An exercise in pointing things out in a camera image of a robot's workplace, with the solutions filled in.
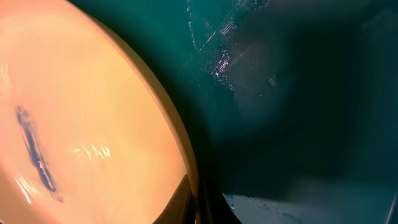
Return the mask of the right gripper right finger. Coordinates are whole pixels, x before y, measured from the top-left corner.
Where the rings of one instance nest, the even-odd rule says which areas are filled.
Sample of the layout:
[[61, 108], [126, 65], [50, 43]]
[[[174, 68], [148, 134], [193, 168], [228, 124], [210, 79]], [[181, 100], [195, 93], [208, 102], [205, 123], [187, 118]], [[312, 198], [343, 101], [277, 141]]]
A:
[[241, 224], [218, 187], [206, 179], [200, 181], [199, 206], [201, 224]]

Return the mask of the green rimmed plate top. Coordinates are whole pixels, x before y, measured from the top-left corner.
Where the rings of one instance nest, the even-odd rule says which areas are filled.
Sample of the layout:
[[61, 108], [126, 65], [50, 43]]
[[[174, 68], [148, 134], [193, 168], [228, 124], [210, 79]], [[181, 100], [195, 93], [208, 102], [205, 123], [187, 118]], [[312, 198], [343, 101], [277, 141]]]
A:
[[153, 223], [188, 175], [172, 100], [110, 28], [68, 1], [1, 2], [1, 222]]

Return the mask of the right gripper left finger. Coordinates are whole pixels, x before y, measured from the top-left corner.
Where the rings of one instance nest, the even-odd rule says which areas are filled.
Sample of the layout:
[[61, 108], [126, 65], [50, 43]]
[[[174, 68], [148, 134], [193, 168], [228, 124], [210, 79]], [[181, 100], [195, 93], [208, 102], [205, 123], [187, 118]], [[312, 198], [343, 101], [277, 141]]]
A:
[[183, 177], [168, 204], [153, 224], [196, 224], [195, 205], [188, 175]]

